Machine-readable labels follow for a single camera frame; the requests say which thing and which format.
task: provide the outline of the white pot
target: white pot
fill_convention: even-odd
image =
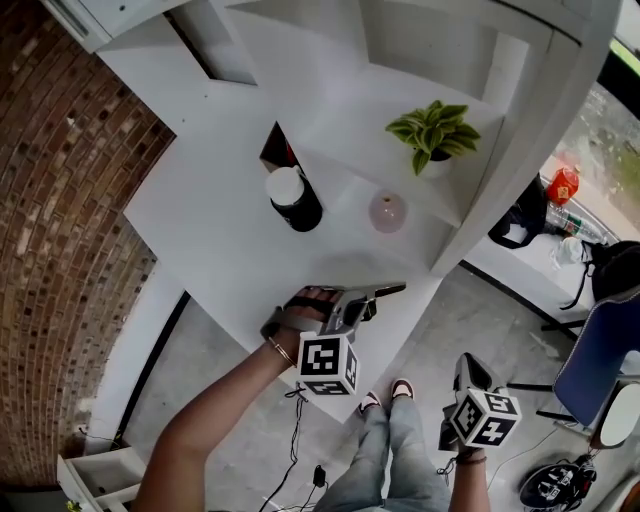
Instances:
[[[440,178],[445,174],[448,174],[451,171],[451,167],[453,165],[453,158],[449,158],[449,160],[445,160],[443,162],[433,162],[430,161],[422,172],[420,173],[420,177],[432,180],[435,178]]]

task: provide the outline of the jeans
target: jeans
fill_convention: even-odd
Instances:
[[[446,512],[451,494],[427,459],[420,414],[408,397],[397,397],[391,418],[382,407],[364,412],[358,453],[351,467],[318,501],[314,512],[353,512],[381,507],[392,512]],[[384,471],[393,450],[391,482],[381,497]]]

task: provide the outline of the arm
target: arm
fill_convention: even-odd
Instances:
[[[481,460],[484,450],[471,455],[467,461]],[[486,464],[458,464],[453,482],[453,495],[449,512],[489,512]]]
[[[330,292],[301,290],[298,295],[335,300]],[[292,312],[323,321],[312,308]],[[281,328],[274,340],[295,361],[299,332]],[[289,363],[269,343],[200,393],[160,435],[151,455],[134,512],[202,512],[204,468],[209,454],[238,422],[247,407]]]

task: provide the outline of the white bottle cap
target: white bottle cap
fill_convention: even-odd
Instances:
[[[299,167],[280,167],[266,181],[267,194],[280,206],[289,206],[298,201],[304,192],[304,182]]]

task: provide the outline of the blue chair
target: blue chair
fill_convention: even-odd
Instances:
[[[536,414],[588,427],[611,395],[632,350],[640,351],[640,286],[596,303],[552,386],[510,382],[507,387],[555,393],[569,415]]]

